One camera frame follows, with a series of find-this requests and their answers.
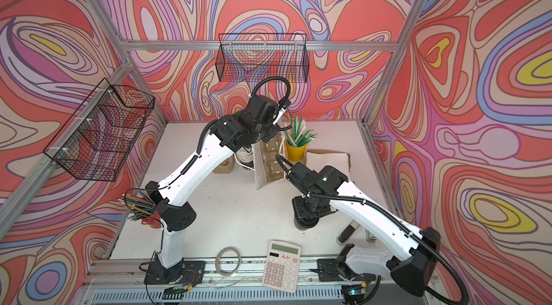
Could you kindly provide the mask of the black white paper coffee cup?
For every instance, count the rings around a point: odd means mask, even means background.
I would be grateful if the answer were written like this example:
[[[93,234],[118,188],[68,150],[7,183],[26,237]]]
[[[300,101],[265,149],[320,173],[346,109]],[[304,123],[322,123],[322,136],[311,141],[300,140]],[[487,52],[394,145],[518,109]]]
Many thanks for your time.
[[[294,219],[294,225],[297,230],[300,231],[306,231],[314,228],[319,223],[319,218],[315,218],[312,220],[299,220]]]

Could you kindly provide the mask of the white paper takeout bag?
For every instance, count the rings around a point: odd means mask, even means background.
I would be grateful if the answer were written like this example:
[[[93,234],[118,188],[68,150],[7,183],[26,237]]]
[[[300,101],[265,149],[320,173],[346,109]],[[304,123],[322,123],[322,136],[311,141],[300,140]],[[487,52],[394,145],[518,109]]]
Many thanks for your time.
[[[284,142],[284,135],[279,132],[269,142],[260,140],[253,145],[254,181],[257,191],[285,178],[284,171],[276,161],[277,155],[285,155]]]

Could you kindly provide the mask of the single pulp cup carrier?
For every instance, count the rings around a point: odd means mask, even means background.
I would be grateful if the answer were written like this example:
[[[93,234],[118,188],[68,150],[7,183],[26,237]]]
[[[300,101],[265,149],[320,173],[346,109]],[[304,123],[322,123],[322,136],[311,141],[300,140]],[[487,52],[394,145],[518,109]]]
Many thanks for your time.
[[[284,172],[276,160],[276,156],[280,155],[282,143],[283,138],[281,134],[274,136],[269,142],[260,141],[264,174],[268,183],[284,179]]]

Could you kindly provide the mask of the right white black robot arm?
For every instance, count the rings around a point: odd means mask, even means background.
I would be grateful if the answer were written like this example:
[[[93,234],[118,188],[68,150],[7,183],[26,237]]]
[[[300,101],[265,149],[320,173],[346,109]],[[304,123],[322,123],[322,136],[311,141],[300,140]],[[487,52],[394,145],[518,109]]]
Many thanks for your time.
[[[335,167],[327,165],[319,172],[303,163],[291,163],[281,155],[277,162],[286,179],[300,191],[293,198],[294,223],[299,230],[315,227],[320,218],[340,212],[352,218],[360,227],[372,233],[386,250],[381,257],[365,254],[353,244],[346,244],[335,260],[341,279],[350,281],[362,274],[392,279],[412,296],[425,293],[445,304],[454,304],[429,285],[437,265],[442,265],[454,279],[460,291],[458,304],[468,304],[467,287],[459,273],[439,252],[441,236],[432,227],[422,230],[381,207]]]

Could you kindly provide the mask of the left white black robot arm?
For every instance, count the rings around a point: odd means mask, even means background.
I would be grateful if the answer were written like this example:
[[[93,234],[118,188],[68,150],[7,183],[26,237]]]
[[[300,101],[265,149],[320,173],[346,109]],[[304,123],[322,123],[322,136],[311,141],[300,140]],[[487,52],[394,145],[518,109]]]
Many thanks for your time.
[[[279,131],[277,122],[290,106],[289,99],[253,94],[245,109],[216,119],[202,130],[196,151],[162,181],[149,182],[146,190],[163,224],[160,252],[150,262],[145,284],[183,281],[182,253],[185,230],[197,218],[188,203],[193,191],[223,161],[259,140],[270,141]]]

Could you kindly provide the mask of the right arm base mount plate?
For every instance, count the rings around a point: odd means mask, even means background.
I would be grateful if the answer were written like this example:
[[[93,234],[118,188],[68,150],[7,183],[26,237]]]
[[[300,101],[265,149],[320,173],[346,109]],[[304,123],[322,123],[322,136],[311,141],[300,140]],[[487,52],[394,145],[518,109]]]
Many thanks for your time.
[[[355,273],[346,264],[346,254],[354,247],[354,244],[346,244],[342,251],[334,259],[318,259],[317,268],[311,269],[311,272],[317,273],[319,280],[323,282],[330,281],[365,281],[371,283],[377,280],[374,274]]]

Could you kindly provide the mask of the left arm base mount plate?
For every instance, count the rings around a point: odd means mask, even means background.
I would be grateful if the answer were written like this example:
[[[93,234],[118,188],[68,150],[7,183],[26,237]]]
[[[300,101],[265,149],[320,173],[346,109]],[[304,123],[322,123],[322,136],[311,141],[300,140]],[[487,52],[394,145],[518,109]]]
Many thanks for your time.
[[[149,263],[146,271],[145,285],[192,285],[202,283],[206,268],[203,260],[184,260],[166,268],[156,258]]]

